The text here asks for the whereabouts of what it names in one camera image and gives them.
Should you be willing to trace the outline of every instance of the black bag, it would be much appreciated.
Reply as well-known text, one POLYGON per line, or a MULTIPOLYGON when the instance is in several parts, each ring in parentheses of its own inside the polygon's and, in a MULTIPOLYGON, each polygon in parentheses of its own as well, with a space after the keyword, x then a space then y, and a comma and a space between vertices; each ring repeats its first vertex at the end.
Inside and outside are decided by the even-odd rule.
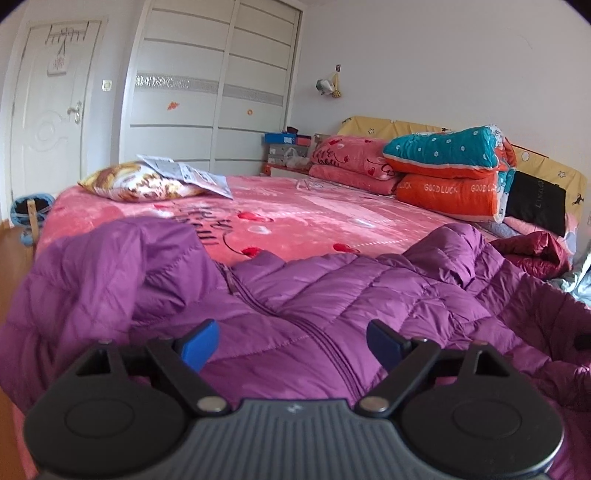
POLYGON ((506 214, 533 223, 559 236, 566 233, 566 190, 523 173, 515 172, 506 214))

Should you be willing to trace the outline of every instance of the wooden floor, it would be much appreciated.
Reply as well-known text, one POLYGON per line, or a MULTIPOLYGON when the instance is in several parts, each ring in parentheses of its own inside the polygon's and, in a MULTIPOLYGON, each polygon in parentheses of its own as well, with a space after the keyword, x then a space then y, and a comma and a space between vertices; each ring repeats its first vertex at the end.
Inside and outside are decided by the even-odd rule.
MULTIPOLYGON (((0 323, 3 323, 10 299, 33 263, 33 249, 19 240, 21 231, 0 225, 0 323)), ((25 480, 18 457, 12 423, 12 404, 0 391, 0 479, 25 480)))

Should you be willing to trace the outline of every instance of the pink bedsheet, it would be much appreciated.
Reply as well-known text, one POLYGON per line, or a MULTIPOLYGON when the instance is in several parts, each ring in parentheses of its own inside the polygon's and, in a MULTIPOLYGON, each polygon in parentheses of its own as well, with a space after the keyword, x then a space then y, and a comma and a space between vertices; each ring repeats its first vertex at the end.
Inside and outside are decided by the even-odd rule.
MULTIPOLYGON (((212 258, 226 264, 245 260, 259 249, 284 260, 331 252, 402 253, 437 227, 458 223, 391 197, 312 178, 228 177, 228 183, 235 200, 202 196, 119 203, 72 187, 56 200, 38 253, 62 236, 85 233, 124 216, 155 215, 190 222, 212 258)), ((21 461, 31 479, 35 466, 22 439, 23 419, 14 407, 21 461)))

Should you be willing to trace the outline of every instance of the red heart print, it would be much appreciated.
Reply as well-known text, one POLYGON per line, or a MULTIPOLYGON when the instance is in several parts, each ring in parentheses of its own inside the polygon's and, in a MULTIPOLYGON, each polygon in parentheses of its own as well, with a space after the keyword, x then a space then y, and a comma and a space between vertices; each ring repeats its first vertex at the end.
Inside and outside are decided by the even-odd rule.
POLYGON ((360 254, 361 252, 356 248, 350 247, 347 244, 334 244, 333 249, 337 252, 343 252, 346 254, 360 254))
POLYGON ((252 213, 252 212, 239 212, 238 218, 240 218, 242 220, 250 220, 251 222, 262 222, 262 223, 274 222, 274 220, 272 218, 263 217, 261 215, 258 215, 257 213, 252 213))
POLYGON ((262 248, 258 248, 258 247, 246 247, 244 250, 242 250, 242 255, 246 255, 248 258, 254 258, 260 252, 262 252, 262 248))

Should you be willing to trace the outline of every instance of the metal screw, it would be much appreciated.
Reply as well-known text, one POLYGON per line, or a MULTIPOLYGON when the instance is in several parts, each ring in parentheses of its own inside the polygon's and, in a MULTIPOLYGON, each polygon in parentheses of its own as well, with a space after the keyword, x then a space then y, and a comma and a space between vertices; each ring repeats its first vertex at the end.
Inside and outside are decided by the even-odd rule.
POLYGON ((208 413, 218 413, 228 406, 222 397, 203 397, 197 402, 197 408, 208 413))
POLYGON ((386 411, 390 403, 382 397, 365 397, 361 399, 359 406, 365 411, 380 413, 386 411))

